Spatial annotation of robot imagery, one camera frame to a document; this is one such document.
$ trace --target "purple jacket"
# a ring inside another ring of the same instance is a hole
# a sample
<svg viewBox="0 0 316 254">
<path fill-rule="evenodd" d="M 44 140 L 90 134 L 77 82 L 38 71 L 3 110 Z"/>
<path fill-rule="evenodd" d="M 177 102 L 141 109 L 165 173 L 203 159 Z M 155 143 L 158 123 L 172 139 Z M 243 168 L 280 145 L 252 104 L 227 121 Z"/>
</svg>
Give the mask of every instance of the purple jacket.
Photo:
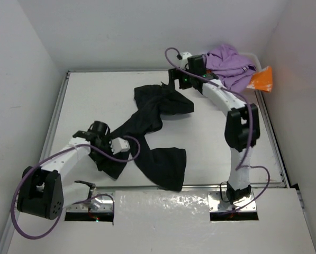
<svg viewBox="0 0 316 254">
<path fill-rule="evenodd" d="M 212 70 L 223 85 L 235 92 L 249 84 L 256 67 L 249 58 L 239 55 L 231 45 L 223 44 L 206 54 L 206 67 Z"/>
</svg>

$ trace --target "gray wall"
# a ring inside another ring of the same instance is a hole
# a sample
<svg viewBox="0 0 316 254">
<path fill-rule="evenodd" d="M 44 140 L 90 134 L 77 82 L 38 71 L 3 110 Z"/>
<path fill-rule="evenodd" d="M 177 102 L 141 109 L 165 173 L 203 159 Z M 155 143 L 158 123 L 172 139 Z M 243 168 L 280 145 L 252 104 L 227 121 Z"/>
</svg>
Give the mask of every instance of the gray wall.
<svg viewBox="0 0 316 254">
<path fill-rule="evenodd" d="M 262 60 L 272 65 L 267 107 L 316 245 L 316 0 L 292 0 Z"/>
<path fill-rule="evenodd" d="M 0 237 L 22 171 L 39 159 L 62 78 L 19 3 L 0 0 Z"/>
<path fill-rule="evenodd" d="M 260 55 L 287 0 L 19 0 L 62 70 L 169 67 L 167 47 Z"/>
</svg>

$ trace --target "black cloth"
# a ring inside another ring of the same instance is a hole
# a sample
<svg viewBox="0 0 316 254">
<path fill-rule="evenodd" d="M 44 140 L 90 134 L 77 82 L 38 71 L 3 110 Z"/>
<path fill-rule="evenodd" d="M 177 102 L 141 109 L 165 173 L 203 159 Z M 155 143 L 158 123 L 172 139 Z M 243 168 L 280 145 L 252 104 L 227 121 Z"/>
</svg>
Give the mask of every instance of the black cloth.
<svg viewBox="0 0 316 254">
<path fill-rule="evenodd" d="M 110 137 L 117 138 L 130 135 L 138 139 L 140 154 L 134 162 L 153 183 L 163 189 L 180 191 L 184 182 L 186 168 L 186 151 L 179 148 L 156 148 L 151 150 L 145 139 L 149 132 L 162 128 L 161 114 L 186 114 L 194 112 L 194 104 L 179 92 L 167 85 L 146 85 L 134 89 L 134 99 L 138 111 L 122 126 L 111 132 Z M 132 156 L 138 147 L 128 140 Z M 116 155 L 119 159 L 128 159 L 129 152 Z M 117 179 L 125 167 L 125 163 L 106 160 L 100 166 L 109 176 Z"/>
</svg>

